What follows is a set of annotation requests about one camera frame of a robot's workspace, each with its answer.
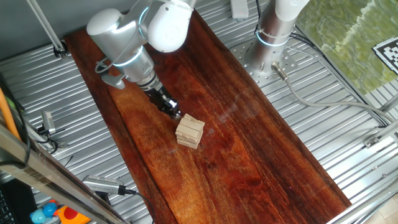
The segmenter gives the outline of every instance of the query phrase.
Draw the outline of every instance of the metal clamp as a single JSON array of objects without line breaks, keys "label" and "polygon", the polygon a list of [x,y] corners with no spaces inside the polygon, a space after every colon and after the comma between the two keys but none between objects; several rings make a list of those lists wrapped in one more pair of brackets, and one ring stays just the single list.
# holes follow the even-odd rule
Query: metal clamp
[{"label": "metal clamp", "polygon": [[367,148],[370,148],[371,146],[377,144],[378,142],[381,142],[382,140],[388,138],[389,136],[393,136],[395,139],[397,139],[398,138],[397,132],[398,132],[398,120],[391,123],[383,130],[376,133],[375,135],[371,136],[363,143]]},{"label": "metal clamp", "polygon": [[118,88],[120,90],[124,89],[125,85],[123,82],[123,78],[126,78],[126,74],[120,74],[118,76],[113,76],[113,75],[108,75],[106,73],[101,74],[101,79],[104,81],[106,84],[113,86],[115,88]]}]

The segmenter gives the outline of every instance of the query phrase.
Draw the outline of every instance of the red object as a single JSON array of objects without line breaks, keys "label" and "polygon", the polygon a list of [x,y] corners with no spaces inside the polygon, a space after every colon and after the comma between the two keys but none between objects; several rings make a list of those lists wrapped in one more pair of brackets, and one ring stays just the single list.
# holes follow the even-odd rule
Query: red object
[{"label": "red object", "polygon": [[65,218],[67,218],[67,219],[69,219],[69,220],[72,220],[72,219],[76,218],[76,217],[77,217],[77,214],[78,214],[78,212],[74,211],[73,209],[71,209],[71,208],[69,208],[69,207],[66,208],[65,211],[64,211],[64,213],[63,213],[63,215],[65,216]]}]

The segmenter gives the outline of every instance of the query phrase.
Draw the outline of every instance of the wooden board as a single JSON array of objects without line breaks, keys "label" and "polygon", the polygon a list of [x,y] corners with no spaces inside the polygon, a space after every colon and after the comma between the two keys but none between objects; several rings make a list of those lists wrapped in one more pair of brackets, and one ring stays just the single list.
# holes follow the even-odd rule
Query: wooden board
[{"label": "wooden board", "polygon": [[182,113],[206,123],[196,150],[177,144],[178,121],[135,83],[101,81],[85,30],[65,40],[156,223],[326,223],[350,205],[196,12],[180,50],[146,45]]}]

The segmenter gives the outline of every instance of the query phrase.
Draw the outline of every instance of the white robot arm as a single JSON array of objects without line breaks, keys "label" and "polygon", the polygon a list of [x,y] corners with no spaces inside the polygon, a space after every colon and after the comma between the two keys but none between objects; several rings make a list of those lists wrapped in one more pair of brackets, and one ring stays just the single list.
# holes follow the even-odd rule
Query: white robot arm
[{"label": "white robot arm", "polygon": [[143,47],[147,42],[159,52],[173,52],[184,43],[196,0],[138,0],[131,10],[116,9],[97,13],[87,24],[87,33],[105,56],[121,72],[118,77],[105,74],[110,66],[101,61],[104,82],[123,89],[123,78],[136,82],[151,102],[171,117],[180,114],[174,100],[157,77],[154,63]]}]

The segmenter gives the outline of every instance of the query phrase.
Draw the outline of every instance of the metal bar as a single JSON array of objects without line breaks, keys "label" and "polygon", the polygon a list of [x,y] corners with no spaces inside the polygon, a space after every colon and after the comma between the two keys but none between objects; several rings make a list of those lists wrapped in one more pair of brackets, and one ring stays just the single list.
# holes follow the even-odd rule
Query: metal bar
[{"label": "metal bar", "polygon": [[42,9],[40,8],[39,4],[37,4],[36,0],[26,0],[29,3],[29,6],[32,8],[33,12],[35,13],[37,19],[39,22],[42,24],[43,29],[49,36],[51,42],[55,46],[57,50],[63,50],[63,48],[60,39],[58,39],[57,35],[55,34],[54,30],[52,29],[49,21],[47,20],[46,16],[44,15]]},{"label": "metal bar", "polygon": [[390,184],[386,185],[387,183],[381,186],[381,190],[378,192],[372,192],[367,197],[364,197],[352,204],[352,206],[348,207],[327,224],[350,224],[361,218],[364,214],[367,214],[379,207],[382,203],[398,193],[398,177],[396,177]]},{"label": "metal bar", "polygon": [[388,112],[394,107],[398,105],[398,94],[393,96],[390,100],[388,100],[384,105],[380,107],[380,110],[383,112]]},{"label": "metal bar", "polygon": [[[0,147],[5,149],[5,152],[2,151],[3,157],[0,157],[0,159],[10,155],[20,161],[25,158],[26,145],[13,136],[4,126],[0,126]],[[23,170],[14,166],[0,168],[27,184],[34,184],[33,187],[44,190],[43,192],[55,200],[59,200],[96,222],[107,223],[107,220],[109,220],[115,224],[127,223],[112,207],[90,191],[87,186],[63,168],[58,161],[50,157],[47,151],[41,149],[40,146],[37,146],[37,148],[39,148],[39,151],[31,150],[30,152],[28,168]]]}]

